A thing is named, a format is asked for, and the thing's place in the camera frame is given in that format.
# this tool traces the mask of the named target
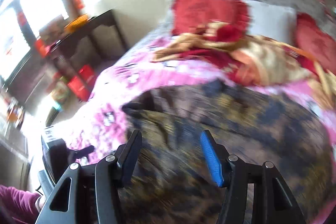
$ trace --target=white pillow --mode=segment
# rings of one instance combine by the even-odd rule
[[[296,28],[296,11],[285,6],[244,0],[249,5],[251,16],[248,34],[263,35],[279,42],[294,45],[293,37]]]

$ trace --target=red box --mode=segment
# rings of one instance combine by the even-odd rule
[[[93,69],[89,65],[84,65],[78,73],[89,87],[93,88],[97,80]],[[68,83],[68,87],[82,101],[87,101],[89,99],[91,91],[85,88],[83,82],[77,76],[71,79]]]

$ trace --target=silver bolt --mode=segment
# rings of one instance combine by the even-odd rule
[[[230,155],[229,156],[229,161],[237,161],[238,157],[236,155]]]
[[[76,170],[78,168],[78,166],[79,166],[79,164],[74,162],[74,163],[70,164],[70,169],[71,170]]]
[[[274,164],[272,162],[270,162],[270,161],[266,161],[265,162],[265,166],[266,166],[266,168],[273,168]]]
[[[116,158],[115,158],[115,156],[113,156],[113,155],[108,155],[106,158],[105,158],[105,160],[106,161],[114,161]]]

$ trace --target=dark patterned blanket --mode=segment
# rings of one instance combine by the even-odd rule
[[[119,192],[127,223],[216,222],[225,189],[211,181],[200,148],[204,129],[245,162],[272,161],[308,220],[334,192],[324,126],[285,95],[266,96],[216,80],[150,90],[123,111],[129,134],[139,129],[143,136],[132,184]],[[252,200],[249,187],[246,222]]]

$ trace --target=pink sleeve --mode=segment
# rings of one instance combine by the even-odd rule
[[[0,185],[0,198],[9,214],[25,223],[35,223],[39,214],[35,202],[39,197],[38,193]]]

